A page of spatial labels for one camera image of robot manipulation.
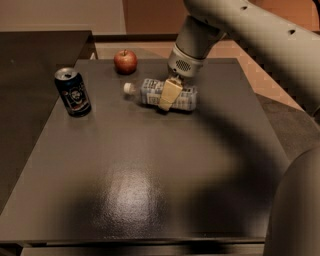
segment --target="apple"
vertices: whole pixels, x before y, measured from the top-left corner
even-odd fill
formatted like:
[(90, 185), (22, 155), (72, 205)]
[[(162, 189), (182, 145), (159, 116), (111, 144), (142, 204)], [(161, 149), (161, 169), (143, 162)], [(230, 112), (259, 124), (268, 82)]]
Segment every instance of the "apple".
[(119, 74), (130, 75), (138, 65), (136, 54), (130, 50), (122, 50), (114, 55), (113, 62)]

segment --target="black can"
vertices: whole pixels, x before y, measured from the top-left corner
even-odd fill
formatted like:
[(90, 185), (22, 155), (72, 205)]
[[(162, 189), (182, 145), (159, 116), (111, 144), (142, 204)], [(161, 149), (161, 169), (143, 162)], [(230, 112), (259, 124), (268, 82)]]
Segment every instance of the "black can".
[(82, 76), (74, 68), (59, 69), (55, 74), (55, 84), (70, 116), (81, 117), (91, 111)]

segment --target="plastic bottle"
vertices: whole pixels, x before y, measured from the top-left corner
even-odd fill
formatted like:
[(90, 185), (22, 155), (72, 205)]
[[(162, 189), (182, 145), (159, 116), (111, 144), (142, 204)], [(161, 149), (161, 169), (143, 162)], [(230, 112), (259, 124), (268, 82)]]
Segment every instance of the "plastic bottle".
[[(164, 82), (156, 79), (146, 78), (141, 85), (125, 83), (123, 91), (125, 94), (134, 95), (142, 104), (158, 105), (163, 90)], [(185, 86), (179, 97), (173, 103), (173, 109), (193, 111), (197, 106), (196, 86)]]

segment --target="bottle label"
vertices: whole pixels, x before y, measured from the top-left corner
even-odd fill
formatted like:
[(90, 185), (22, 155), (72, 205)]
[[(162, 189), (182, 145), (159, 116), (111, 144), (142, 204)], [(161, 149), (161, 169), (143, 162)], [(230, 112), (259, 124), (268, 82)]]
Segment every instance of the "bottle label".
[[(141, 87), (141, 100), (143, 104), (158, 105), (164, 82), (155, 79), (145, 79)], [(185, 87), (173, 103), (172, 108), (192, 111), (197, 104), (196, 86)]]

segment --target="table surface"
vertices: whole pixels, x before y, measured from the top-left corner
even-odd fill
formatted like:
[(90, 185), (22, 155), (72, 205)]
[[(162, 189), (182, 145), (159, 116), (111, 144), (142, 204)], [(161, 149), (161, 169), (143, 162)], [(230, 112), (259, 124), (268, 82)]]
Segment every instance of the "table surface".
[(90, 36), (91, 31), (0, 33), (0, 214), (57, 101), (54, 73), (90, 56)]
[(93, 109), (72, 118), (57, 101), (0, 216), (0, 241), (263, 241), (289, 161), (235, 59), (206, 60), (189, 114), (123, 96), (124, 82), (164, 80), (166, 60), (140, 60), (130, 76), (112, 60), (76, 69)]

